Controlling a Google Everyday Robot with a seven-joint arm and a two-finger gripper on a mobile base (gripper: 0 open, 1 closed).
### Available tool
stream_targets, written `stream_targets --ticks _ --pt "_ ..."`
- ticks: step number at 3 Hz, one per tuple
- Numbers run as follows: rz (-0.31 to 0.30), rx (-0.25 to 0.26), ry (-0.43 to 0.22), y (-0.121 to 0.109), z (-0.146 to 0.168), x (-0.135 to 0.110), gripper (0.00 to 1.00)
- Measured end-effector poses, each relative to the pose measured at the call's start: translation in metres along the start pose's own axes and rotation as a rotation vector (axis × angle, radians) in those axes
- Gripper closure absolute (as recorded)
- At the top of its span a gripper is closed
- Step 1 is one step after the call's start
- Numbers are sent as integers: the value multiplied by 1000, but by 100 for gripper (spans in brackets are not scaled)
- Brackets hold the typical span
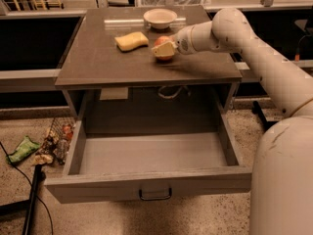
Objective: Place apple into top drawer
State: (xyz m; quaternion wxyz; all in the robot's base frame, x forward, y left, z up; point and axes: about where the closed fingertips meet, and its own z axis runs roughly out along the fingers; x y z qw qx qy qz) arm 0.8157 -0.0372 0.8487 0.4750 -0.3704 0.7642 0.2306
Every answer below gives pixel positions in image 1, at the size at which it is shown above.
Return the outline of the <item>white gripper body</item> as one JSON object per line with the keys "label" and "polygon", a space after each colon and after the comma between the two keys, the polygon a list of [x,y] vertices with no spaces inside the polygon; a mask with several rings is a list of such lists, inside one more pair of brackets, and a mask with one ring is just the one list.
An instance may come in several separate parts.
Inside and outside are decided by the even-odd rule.
{"label": "white gripper body", "polygon": [[173,36],[178,52],[183,55],[190,55],[196,52],[192,42],[192,29],[191,25],[186,26]]}

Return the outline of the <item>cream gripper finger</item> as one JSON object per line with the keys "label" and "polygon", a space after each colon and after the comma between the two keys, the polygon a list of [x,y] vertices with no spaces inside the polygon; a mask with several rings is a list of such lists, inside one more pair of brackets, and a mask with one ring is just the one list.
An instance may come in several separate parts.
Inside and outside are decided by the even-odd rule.
{"label": "cream gripper finger", "polygon": [[172,57],[175,54],[175,51],[175,43],[169,40],[157,42],[152,48],[152,52],[157,58]]}

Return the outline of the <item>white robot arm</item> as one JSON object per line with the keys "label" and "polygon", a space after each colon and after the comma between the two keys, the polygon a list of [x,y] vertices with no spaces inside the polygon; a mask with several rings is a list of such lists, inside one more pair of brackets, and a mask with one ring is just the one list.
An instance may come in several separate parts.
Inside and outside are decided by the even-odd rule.
{"label": "white robot arm", "polygon": [[259,139],[250,189],[249,235],[313,235],[313,77],[264,42],[238,9],[156,39],[157,58],[237,53],[280,118]]}

